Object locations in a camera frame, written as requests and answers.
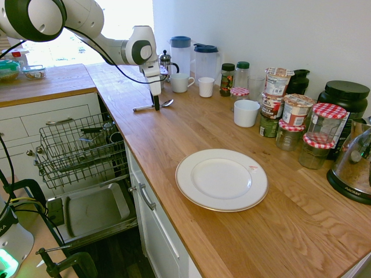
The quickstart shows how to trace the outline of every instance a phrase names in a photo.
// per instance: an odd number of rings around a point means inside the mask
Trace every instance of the red checkered lid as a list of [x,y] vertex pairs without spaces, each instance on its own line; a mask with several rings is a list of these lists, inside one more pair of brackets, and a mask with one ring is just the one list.
[[288,131],[303,131],[305,129],[305,125],[302,126],[291,126],[288,123],[285,123],[283,119],[279,120],[279,126]]
[[342,119],[347,114],[344,108],[331,103],[317,103],[313,105],[313,112],[328,119]]
[[249,93],[250,91],[246,88],[235,87],[231,89],[231,94],[238,97],[247,96]]
[[311,140],[308,136],[307,133],[304,134],[303,140],[305,143],[307,143],[309,146],[312,146],[317,149],[331,149],[335,145],[335,141],[332,141],[331,143],[320,143],[314,140]]

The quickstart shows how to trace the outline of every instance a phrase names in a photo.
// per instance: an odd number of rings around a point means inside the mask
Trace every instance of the blue lid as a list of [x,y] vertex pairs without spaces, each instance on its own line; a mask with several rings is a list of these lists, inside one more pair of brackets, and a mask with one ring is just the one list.
[[195,51],[201,53],[214,53],[218,52],[218,48],[213,45],[203,45],[201,43],[195,43]]
[[191,46],[191,38],[187,36],[173,36],[170,39],[170,46],[175,48],[187,48]]

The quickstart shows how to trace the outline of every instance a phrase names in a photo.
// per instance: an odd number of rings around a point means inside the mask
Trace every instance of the wire rack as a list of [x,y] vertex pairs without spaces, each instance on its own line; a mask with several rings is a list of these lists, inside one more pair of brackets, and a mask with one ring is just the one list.
[[48,188],[89,177],[109,181],[128,173],[123,139],[108,113],[43,127],[40,143],[43,152],[37,154],[34,164]]

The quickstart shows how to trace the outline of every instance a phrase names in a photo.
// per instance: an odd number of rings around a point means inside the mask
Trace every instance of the metal spoon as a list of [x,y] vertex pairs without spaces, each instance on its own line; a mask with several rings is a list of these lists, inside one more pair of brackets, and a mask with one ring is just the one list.
[[[168,107],[173,102],[174,102],[174,100],[165,101],[163,104],[160,105],[160,107]],[[135,112],[135,111],[140,111],[140,110],[145,110],[145,109],[151,109],[151,108],[154,108],[154,107],[155,107],[154,104],[152,104],[152,105],[146,105],[146,106],[141,106],[141,107],[133,108],[133,111]]]

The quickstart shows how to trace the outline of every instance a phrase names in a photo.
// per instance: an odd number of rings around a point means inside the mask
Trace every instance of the drawer handle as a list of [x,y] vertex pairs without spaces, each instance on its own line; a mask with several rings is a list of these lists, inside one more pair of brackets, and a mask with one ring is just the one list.
[[156,203],[151,203],[150,200],[148,200],[146,198],[146,196],[144,195],[144,191],[143,191],[143,188],[145,188],[146,185],[145,184],[139,184],[139,191],[140,191],[140,194],[141,196],[143,197],[143,200],[145,201],[145,203],[147,204],[147,206],[151,209],[151,210],[155,210],[156,208]]
[[66,120],[58,120],[57,122],[47,121],[45,124],[47,126],[56,126],[56,125],[61,125],[62,123],[68,123],[72,121],[73,121],[73,118],[67,118]]

